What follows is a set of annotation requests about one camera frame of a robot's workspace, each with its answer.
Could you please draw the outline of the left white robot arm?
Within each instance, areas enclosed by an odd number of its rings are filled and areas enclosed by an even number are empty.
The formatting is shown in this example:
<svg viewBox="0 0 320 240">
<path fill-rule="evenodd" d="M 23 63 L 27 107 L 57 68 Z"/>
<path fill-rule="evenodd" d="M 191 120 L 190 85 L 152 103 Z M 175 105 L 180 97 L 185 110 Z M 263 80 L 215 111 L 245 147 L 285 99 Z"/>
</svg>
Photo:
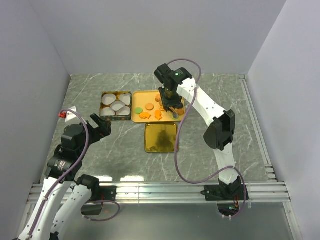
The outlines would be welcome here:
<svg viewBox="0 0 320 240">
<path fill-rule="evenodd" d="M 90 118 L 97 127 L 80 119 L 79 123 L 64 128 L 60 144 L 47 163 L 38 201 L 18 239 L 62 240 L 82 206 L 100 197 L 98 178 L 83 175 L 75 181 L 90 145 L 112 132 L 110 121 L 101 119 L 95 113 Z"/>
</svg>

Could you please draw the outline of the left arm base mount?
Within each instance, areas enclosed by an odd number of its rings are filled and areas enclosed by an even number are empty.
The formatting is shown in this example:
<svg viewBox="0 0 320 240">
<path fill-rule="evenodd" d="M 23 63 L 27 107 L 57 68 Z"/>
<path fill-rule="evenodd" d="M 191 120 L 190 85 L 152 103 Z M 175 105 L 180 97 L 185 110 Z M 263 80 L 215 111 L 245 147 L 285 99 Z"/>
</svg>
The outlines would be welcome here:
<svg viewBox="0 0 320 240">
<path fill-rule="evenodd" d="M 115 202 L 117 187 L 101 186 L 97 193 L 94 193 L 88 202 L 81 208 L 81 214 L 84 216 L 99 216 L 102 213 L 104 205 Z"/>
</svg>

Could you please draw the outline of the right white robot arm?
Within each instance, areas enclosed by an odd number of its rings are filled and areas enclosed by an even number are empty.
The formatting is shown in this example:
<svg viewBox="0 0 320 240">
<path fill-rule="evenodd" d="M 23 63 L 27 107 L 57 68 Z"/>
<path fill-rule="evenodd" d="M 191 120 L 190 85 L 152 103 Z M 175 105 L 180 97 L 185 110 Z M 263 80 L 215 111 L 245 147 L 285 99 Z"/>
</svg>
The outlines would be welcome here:
<svg viewBox="0 0 320 240">
<path fill-rule="evenodd" d="M 162 86 L 158 89 L 166 112 L 178 114 L 183 108 L 183 100 L 189 103 L 188 110 L 195 109 L 207 125 L 203 135 L 205 143 L 213 149 L 218 165 L 218 182 L 221 196 L 231 200 L 244 184 L 236 170 L 233 155 L 236 115 L 233 110 L 225 110 L 209 97 L 199 86 L 199 78 L 181 67 L 172 70 L 162 64 L 154 71 Z"/>
</svg>

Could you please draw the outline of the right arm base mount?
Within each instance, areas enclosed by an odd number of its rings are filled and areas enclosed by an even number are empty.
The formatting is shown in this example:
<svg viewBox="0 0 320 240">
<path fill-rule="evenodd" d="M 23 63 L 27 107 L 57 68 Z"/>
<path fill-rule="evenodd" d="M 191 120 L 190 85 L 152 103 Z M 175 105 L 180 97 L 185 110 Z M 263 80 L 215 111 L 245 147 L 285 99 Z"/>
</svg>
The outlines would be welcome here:
<svg viewBox="0 0 320 240">
<path fill-rule="evenodd" d="M 249 200 L 247 187 L 240 184 L 234 191 L 229 192 L 228 187 L 222 185 L 205 185 L 200 192 L 207 202 L 218 202 L 217 208 L 223 218 L 232 219 L 241 213 L 240 202 Z"/>
</svg>

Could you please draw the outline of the metal tongs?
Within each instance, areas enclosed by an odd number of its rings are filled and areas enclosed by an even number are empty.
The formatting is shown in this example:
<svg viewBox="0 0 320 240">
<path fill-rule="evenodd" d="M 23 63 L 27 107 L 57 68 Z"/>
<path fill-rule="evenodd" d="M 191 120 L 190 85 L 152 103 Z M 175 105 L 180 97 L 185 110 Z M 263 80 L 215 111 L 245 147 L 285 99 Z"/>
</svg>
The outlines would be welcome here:
<svg viewBox="0 0 320 240">
<path fill-rule="evenodd" d="M 170 109 L 170 111 L 172 112 L 172 114 L 173 114 L 173 113 L 176 113 L 176 114 L 177 114 L 177 112 L 176 112 L 176 109 L 175 109 L 175 108 L 170 107 L 169 109 Z"/>
</svg>

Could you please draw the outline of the orange flower cookie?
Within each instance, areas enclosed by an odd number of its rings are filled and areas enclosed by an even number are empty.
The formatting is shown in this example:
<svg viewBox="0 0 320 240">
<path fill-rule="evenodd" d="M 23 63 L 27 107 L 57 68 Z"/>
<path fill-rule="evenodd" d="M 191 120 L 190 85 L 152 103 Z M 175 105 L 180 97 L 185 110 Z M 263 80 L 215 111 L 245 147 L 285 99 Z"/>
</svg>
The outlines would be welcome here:
<svg viewBox="0 0 320 240">
<path fill-rule="evenodd" d="M 160 102 L 162 99 L 161 99 L 161 95 L 160 94 L 157 94 L 156 96 L 155 96 L 155 101 L 156 102 Z"/>
</svg>

